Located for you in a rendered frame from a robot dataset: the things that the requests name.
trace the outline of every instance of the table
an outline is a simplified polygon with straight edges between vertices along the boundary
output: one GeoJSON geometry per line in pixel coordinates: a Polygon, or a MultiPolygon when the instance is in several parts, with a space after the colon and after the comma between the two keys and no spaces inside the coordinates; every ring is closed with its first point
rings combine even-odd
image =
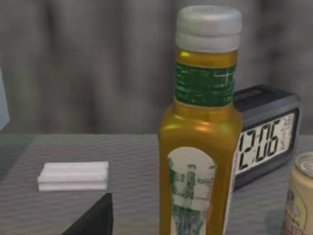
{"type": "MultiPolygon", "coordinates": [[[[313,150],[300,136],[296,154],[313,150]]],[[[109,161],[114,235],[158,234],[155,135],[0,135],[0,234],[60,235],[104,191],[39,193],[45,162],[109,161]]],[[[279,235],[293,161],[234,192],[226,235],[279,235]]]]}

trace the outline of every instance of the yellow bottle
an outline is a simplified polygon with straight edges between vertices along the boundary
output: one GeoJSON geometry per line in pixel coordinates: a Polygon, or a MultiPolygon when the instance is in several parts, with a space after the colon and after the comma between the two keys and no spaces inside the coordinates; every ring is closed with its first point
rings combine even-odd
{"type": "Polygon", "coordinates": [[[223,235],[242,117],[232,95],[241,14],[190,6],[177,21],[175,98],[159,128],[160,235],[223,235]]]}

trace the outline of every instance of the gray wall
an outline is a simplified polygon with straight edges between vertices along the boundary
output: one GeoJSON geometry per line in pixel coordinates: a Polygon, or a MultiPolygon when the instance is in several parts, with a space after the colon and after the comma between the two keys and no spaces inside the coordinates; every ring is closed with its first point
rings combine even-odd
{"type": "Polygon", "coordinates": [[[243,14],[236,89],[269,84],[301,96],[313,134],[310,0],[0,1],[4,132],[154,133],[172,101],[177,11],[231,5],[243,14]]]}

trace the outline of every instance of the green neck label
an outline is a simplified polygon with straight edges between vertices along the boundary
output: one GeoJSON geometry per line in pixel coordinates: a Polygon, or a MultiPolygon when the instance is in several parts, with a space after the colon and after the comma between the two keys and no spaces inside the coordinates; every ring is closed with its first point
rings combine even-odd
{"type": "Polygon", "coordinates": [[[221,107],[232,101],[236,64],[223,69],[176,63],[175,97],[185,104],[221,107]]]}

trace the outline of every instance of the can top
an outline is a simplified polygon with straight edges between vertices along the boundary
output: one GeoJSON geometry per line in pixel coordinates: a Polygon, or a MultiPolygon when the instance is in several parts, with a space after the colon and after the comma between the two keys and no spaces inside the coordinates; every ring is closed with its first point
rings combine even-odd
{"type": "Polygon", "coordinates": [[[221,53],[240,44],[242,15],[232,7],[198,5],[179,11],[176,44],[197,52],[221,53]]]}
{"type": "Polygon", "coordinates": [[[313,178],[313,152],[300,154],[295,160],[295,165],[302,173],[313,178]]]}

